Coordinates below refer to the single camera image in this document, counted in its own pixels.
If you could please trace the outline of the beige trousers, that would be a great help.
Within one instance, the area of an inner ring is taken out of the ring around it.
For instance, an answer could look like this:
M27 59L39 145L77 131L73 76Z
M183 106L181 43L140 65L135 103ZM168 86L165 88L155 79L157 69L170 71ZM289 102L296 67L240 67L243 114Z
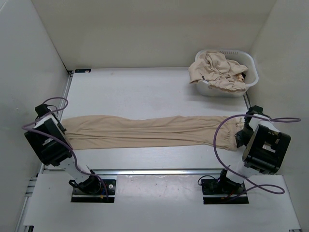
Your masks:
M213 145L236 150L235 134L243 129L239 117L172 116L135 120L118 116L79 116L61 121L75 150L105 148Z

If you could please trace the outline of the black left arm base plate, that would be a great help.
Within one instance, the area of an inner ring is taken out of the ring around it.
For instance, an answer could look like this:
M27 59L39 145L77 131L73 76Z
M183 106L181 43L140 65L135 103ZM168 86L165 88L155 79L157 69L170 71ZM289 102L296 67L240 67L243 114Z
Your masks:
M84 182L77 184L70 180L73 187L71 202L73 203L114 203L116 192L116 179L103 179L102 182L94 176L88 177Z

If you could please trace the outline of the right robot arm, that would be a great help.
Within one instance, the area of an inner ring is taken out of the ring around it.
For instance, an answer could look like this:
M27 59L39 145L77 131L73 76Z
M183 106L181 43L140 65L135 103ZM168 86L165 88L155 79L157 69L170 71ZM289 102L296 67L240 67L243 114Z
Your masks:
M222 193L235 193L253 175L277 173L291 137L276 129L263 108L255 105L246 113L243 129L235 134L235 140L237 148L245 146L245 150L233 171L221 171L217 188Z

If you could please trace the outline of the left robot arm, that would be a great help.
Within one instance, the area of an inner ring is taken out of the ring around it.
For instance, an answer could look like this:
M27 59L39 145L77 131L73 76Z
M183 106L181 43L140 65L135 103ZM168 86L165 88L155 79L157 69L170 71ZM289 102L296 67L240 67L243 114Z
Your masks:
M78 163L74 151L65 138L66 129L46 103L35 107L37 118L26 125L24 136L31 148L46 166L66 171L72 179L69 184L85 194L105 194L106 186L92 170L85 171Z

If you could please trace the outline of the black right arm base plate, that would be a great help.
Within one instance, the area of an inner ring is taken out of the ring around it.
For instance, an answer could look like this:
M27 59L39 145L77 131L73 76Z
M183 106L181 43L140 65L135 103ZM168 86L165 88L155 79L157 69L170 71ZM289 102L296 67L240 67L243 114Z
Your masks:
M248 204L246 190L243 184L220 183L217 179L202 179L203 204Z

